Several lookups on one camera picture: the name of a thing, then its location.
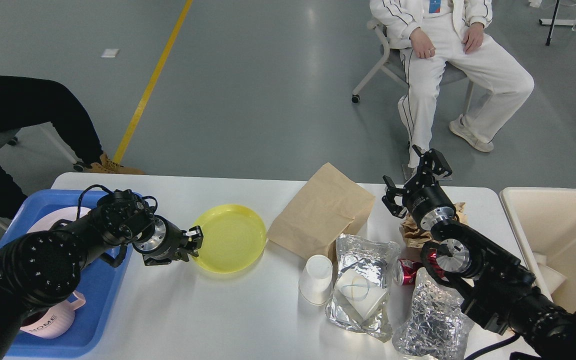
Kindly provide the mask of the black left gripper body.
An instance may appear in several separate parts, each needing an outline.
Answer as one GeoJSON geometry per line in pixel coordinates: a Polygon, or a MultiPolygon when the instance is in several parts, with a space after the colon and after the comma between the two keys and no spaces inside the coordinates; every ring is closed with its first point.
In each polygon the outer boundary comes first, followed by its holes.
{"type": "Polygon", "coordinates": [[[162,216],[155,215],[154,224],[138,237],[133,248],[141,255],[183,251],[183,231],[162,216]]]}

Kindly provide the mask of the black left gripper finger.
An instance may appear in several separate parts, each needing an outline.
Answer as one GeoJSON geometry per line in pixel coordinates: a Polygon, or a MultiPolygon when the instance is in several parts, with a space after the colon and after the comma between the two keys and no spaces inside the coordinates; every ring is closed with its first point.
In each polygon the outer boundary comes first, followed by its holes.
{"type": "Polygon", "coordinates": [[[182,249],[186,255],[194,258],[199,257],[199,249],[202,247],[204,234],[200,225],[184,230],[182,234],[182,249]]]}
{"type": "Polygon", "coordinates": [[[144,253],[142,260],[145,266],[169,265],[174,261],[189,262],[190,258],[185,251],[169,251],[168,253],[144,253]]]}

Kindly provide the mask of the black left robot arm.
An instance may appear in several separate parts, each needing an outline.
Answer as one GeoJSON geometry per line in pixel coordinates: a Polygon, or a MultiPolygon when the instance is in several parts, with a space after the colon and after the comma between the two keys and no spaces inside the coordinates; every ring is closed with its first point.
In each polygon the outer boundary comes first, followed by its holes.
{"type": "Polygon", "coordinates": [[[87,214],[60,219],[50,230],[21,235],[0,248],[0,360],[23,321],[67,300],[95,260],[118,267],[128,245],[146,266],[198,256],[201,227],[177,228],[148,199],[130,189],[105,189],[87,214]]]}

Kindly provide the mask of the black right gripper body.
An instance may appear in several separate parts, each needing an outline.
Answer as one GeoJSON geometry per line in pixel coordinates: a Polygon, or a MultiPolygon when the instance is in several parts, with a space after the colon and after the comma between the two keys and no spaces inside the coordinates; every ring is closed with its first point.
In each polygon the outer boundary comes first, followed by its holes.
{"type": "Polygon", "coordinates": [[[417,227],[424,231],[442,221],[453,220],[457,214],[454,203],[440,186],[407,190],[404,205],[417,227]]]}

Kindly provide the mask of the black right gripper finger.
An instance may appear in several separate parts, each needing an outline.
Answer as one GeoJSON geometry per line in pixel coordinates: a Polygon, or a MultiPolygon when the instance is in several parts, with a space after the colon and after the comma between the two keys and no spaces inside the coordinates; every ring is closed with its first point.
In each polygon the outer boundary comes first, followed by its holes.
{"type": "Polygon", "coordinates": [[[385,194],[382,196],[382,203],[384,203],[391,215],[404,219],[408,213],[407,200],[409,198],[409,190],[406,184],[402,187],[397,187],[393,179],[388,175],[383,175],[382,180],[385,184],[385,194]]]}
{"type": "Polygon", "coordinates": [[[437,186],[440,180],[451,178],[453,169],[442,152],[434,148],[422,151],[417,145],[413,145],[412,149],[419,157],[418,166],[412,173],[413,186],[417,188],[437,186]]]}

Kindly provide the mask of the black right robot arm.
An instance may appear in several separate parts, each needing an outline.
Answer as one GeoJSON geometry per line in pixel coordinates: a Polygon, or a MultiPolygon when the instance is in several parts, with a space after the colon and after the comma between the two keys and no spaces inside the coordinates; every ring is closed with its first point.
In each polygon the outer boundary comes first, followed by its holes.
{"type": "Polygon", "coordinates": [[[432,241],[423,244],[421,261],[429,275],[462,296],[461,311],[483,329],[502,335],[504,341],[471,355],[484,354],[523,338],[535,351],[536,360],[576,360],[576,312],[553,303],[534,283],[536,276],[521,260],[478,231],[457,220],[457,210],[446,196],[439,178],[452,174],[445,157],[436,149],[423,152],[416,170],[403,187],[389,176],[382,202],[398,218],[410,214],[432,241]]]}

